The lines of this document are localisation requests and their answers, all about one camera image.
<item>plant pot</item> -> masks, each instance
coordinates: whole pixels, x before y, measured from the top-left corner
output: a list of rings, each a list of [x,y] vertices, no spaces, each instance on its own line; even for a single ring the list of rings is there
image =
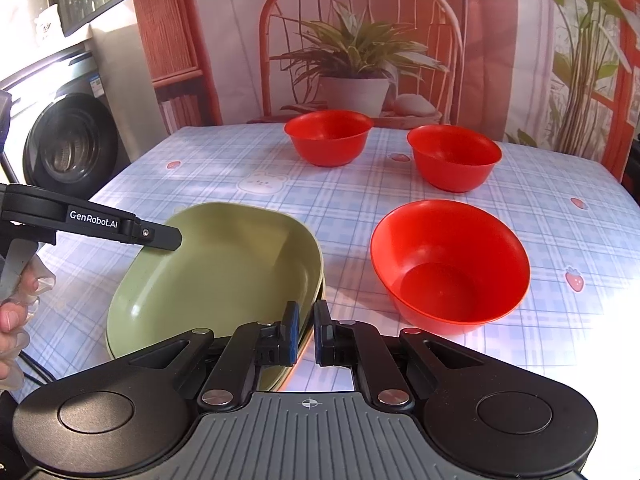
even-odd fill
[[[387,78],[321,77],[320,85],[329,110],[351,110],[369,117],[380,117],[389,81]]]

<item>table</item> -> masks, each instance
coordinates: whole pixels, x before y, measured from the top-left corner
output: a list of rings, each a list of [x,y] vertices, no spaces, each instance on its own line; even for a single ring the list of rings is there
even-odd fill
[[[501,147],[503,160],[487,183],[453,195],[420,177],[400,130],[373,129],[356,161],[323,169],[299,158],[280,124],[184,128],[94,200],[154,222],[210,201],[295,216],[320,241],[332,317],[372,323],[385,335],[407,325],[372,270],[368,246],[376,223],[399,205],[428,198],[485,209],[526,248],[530,291],[512,314],[453,340],[581,391],[600,419],[585,474],[590,480],[638,480],[640,465],[628,462],[640,448],[634,391],[640,209],[595,162],[527,146]],[[59,234],[57,246],[40,251],[58,284],[28,326],[30,353],[57,376],[108,359],[108,306],[138,250]],[[319,368],[310,349],[286,384],[289,391],[350,387],[347,370]]]

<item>chair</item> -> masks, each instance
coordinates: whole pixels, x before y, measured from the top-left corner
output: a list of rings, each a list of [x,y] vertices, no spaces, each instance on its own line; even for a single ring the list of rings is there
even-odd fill
[[[421,94],[439,111],[442,123],[457,117],[452,110],[454,92],[460,92],[456,76],[462,62],[462,35],[460,24],[446,0],[338,0],[346,4],[357,15],[364,13],[372,21],[411,23],[415,30],[408,35],[428,47],[428,55],[444,63],[448,73],[432,69],[419,69],[423,81],[410,76],[401,76],[399,93]],[[302,28],[296,20],[320,20],[335,23],[332,0],[267,0],[262,8],[259,24],[260,76],[262,85],[262,108],[264,117],[260,121],[279,122],[286,116],[274,114],[280,110],[297,112],[322,108],[318,102],[318,80],[303,80],[294,84],[293,70],[272,70],[272,56],[292,52],[307,46],[299,35]],[[279,69],[283,62],[278,62]],[[398,123],[406,127],[406,121]]]

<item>red bowl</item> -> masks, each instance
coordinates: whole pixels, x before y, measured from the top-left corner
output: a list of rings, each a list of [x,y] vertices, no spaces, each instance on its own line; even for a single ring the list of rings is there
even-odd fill
[[[324,168],[344,166],[367,142],[373,121],[347,110],[325,110],[300,115],[284,126],[293,147],[307,162]]]
[[[454,193],[480,186],[502,158],[491,139],[458,126],[420,126],[409,132],[407,140],[424,179]]]
[[[422,200],[386,215],[371,261],[398,312],[441,335],[506,316],[530,279],[527,253],[496,217],[462,202]]]

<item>metal screw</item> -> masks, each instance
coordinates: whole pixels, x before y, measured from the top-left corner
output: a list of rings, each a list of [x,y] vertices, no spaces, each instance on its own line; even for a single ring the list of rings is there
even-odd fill
[[[207,390],[202,394],[201,399],[209,406],[224,406],[234,400],[234,396],[226,390]]]
[[[382,390],[378,394],[378,400],[389,406],[402,406],[409,402],[409,394],[402,390]]]

